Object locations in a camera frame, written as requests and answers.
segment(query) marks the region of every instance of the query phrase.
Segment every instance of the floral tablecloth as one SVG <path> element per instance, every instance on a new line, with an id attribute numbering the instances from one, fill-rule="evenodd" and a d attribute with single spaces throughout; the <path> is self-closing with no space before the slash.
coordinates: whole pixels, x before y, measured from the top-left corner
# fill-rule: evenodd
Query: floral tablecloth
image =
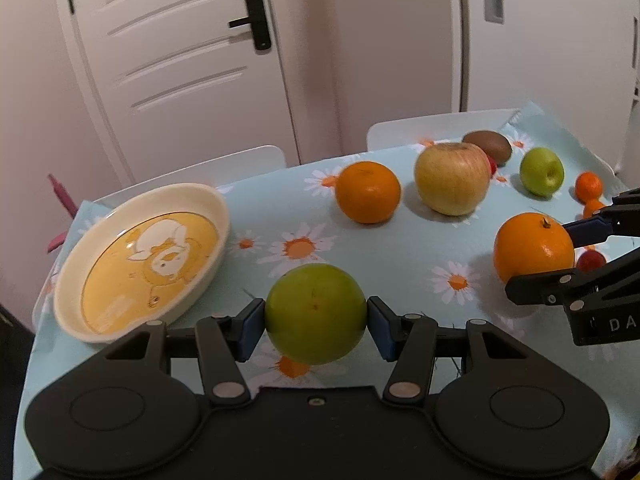
<path id="1" fill-rule="evenodd" d="M 324 160 L 226 186 L 222 191 L 232 235 L 225 260 L 206 293 L 174 326 L 193 326 L 213 313 L 234 315 L 251 296 L 266 297 L 287 270 L 307 262 L 329 262 L 350 273 L 366 296 L 380 296 L 398 314 L 422 312 L 441 326 L 456 328 L 470 318 L 485 318 L 594 388 L 611 415 L 609 438 L 594 465 L 601 474 L 640 433 L 640 342 L 575 347 L 561 308 L 520 307 L 506 299 L 492 266 L 492 247 L 501 224 L 523 211 L 540 211 L 563 223 L 575 220 L 582 205 L 572 197 L 571 188 L 582 171 L 596 171 L 602 177 L 607 200 L 625 188 L 571 134 L 535 106 L 521 110 L 503 133 L 511 140 L 513 156 L 495 174 L 484 202 L 464 218 L 439 215 L 418 198 L 413 184 L 414 161 L 424 146 L 433 142 L 429 132 L 412 146 Z M 564 163 L 564 184 L 550 200 L 535 199 L 520 184 L 520 160 L 532 146 L 550 147 Z M 402 183 L 402 202 L 385 224 L 355 224 L 335 203 L 337 175 L 357 160 L 385 164 Z M 82 233 L 107 213 L 103 206 L 82 204 L 57 265 Z M 637 242 L 611 237 L 597 249 L 611 259 L 628 252 Z M 15 479 L 27 480 L 40 470 L 22 427 L 28 403 L 47 384 L 98 349 L 62 332 L 50 308 L 45 307 L 20 406 Z M 393 365 L 380 358 L 367 332 L 346 357 L 321 366 L 299 364 L 278 354 L 264 335 L 251 359 L 240 367 L 255 393 L 265 384 L 373 384 L 381 390 Z M 176 360 L 173 368 L 174 376 L 194 391 L 202 391 L 194 360 Z M 431 391 L 440 391 L 458 373 L 455 360 L 438 359 Z"/>

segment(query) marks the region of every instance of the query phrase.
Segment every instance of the green fruit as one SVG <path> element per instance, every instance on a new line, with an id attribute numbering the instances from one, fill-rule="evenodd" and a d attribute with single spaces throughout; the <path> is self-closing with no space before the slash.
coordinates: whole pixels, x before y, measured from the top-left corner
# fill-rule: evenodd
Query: green fruit
<path id="1" fill-rule="evenodd" d="M 520 181 L 534 195 L 549 197 L 564 182 L 564 167 L 548 148 L 533 148 L 520 163 Z"/>
<path id="2" fill-rule="evenodd" d="M 281 354 L 320 365 L 347 355 L 358 344 L 367 325 L 367 303 L 343 270 L 308 264 L 290 270 L 271 287 L 264 322 Z"/>

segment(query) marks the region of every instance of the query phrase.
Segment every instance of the brown kiwi fruit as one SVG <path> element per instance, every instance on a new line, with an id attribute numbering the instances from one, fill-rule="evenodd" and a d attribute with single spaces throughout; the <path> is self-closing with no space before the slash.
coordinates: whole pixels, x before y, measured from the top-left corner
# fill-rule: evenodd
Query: brown kiwi fruit
<path id="1" fill-rule="evenodd" d="M 504 166 L 511 157 L 511 143 L 498 132 L 476 130 L 462 137 L 462 142 L 469 142 L 481 148 L 498 166 Z"/>

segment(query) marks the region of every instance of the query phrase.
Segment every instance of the small orange fruit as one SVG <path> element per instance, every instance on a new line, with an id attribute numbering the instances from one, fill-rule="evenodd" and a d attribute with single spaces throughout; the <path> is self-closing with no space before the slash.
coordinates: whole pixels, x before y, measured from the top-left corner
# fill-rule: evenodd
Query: small orange fruit
<path id="1" fill-rule="evenodd" d="M 400 182 L 377 162 L 363 160 L 344 168 L 335 183 L 342 212 L 361 224 L 389 220 L 400 203 Z"/>
<path id="2" fill-rule="evenodd" d="M 495 236 L 494 267 L 503 283 L 521 274 L 571 269 L 574 256 L 569 233 L 540 213 L 509 218 Z"/>
<path id="3" fill-rule="evenodd" d="M 584 206 L 584 210 L 582 211 L 582 217 L 591 218 L 594 211 L 597 211 L 598 209 L 602 209 L 604 206 L 605 205 L 600 200 L 597 200 L 597 199 L 589 200 Z"/>
<path id="4" fill-rule="evenodd" d="M 589 200 L 597 200 L 602 195 L 602 181 L 593 171 L 585 171 L 575 179 L 575 195 L 586 204 Z"/>

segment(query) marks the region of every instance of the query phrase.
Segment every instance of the bowl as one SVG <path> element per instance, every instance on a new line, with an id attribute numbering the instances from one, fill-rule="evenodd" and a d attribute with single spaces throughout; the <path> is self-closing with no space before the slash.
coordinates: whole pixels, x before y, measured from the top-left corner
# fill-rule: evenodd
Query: bowl
<path id="1" fill-rule="evenodd" d="M 222 195 L 173 184 L 114 209 L 76 244 L 54 294 L 56 320 L 89 343 L 150 320 L 171 323 L 209 286 L 229 234 Z"/>

